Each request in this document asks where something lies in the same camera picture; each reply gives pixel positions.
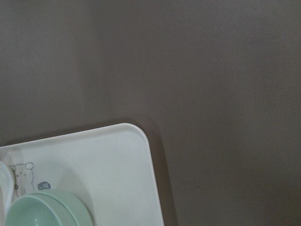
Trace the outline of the white ceramic spoon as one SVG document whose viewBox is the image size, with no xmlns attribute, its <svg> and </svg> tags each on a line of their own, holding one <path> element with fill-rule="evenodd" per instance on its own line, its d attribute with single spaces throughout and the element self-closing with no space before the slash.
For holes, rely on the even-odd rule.
<svg viewBox="0 0 301 226">
<path fill-rule="evenodd" d="M 13 202 L 15 178 L 11 168 L 3 162 L 0 162 L 0 187 L 3 195 L 4 216 L 6 216 Z"/>
</svg>

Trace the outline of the green bowl on tray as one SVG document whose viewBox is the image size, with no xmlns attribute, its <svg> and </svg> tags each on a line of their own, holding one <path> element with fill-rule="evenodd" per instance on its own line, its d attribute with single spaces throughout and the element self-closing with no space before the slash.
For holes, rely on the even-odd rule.
<svg viewBox="0 0 301 226">
<path fill-rule="evenodd" d="M 84 203 L 74 194 L 59 190 L 59 189 L 46 189 L 29 193 L 30 195 L 44 195 L 55 199 L 63 205 L 71 214 L 78 226 L 92 226 L 92 219 L 89 211 Z"/>
</svg>

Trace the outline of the cream rectangular tray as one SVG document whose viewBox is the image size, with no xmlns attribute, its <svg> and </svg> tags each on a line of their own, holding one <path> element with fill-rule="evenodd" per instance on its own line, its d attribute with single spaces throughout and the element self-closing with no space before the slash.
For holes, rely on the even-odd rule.
<svg viewBox="0 0 301 226">
<path fill-rule="evenodd" d="M 164 224 L 149 141 L 121 123 L 3 146 L 15 175 L 15 197 L 47 190 L 77 196 L 95 226 Z"/>
</svg>

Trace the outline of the green bowl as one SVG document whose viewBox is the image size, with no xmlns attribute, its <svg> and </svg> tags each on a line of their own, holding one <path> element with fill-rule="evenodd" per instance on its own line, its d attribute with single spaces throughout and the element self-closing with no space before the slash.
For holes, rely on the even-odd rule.
<svg viewBox="0 0 301 226">
<path fill-rule="evenodd" d="M 75 226 L 71 213 L 47 195 L 29 194 L 18 198 L 5 217 L 6 226 Z"/>
<path fill-rule="evenodd" d="M 59 189 L 46 189 L 29 193 L 30 195 L 44 195 L 55 199 L 63 205 L 71 214 L 78 226 L 92 226 L 92 219 L 89 211 L 84 203 L 74 194 L 59 190 Z"/>
</svg>

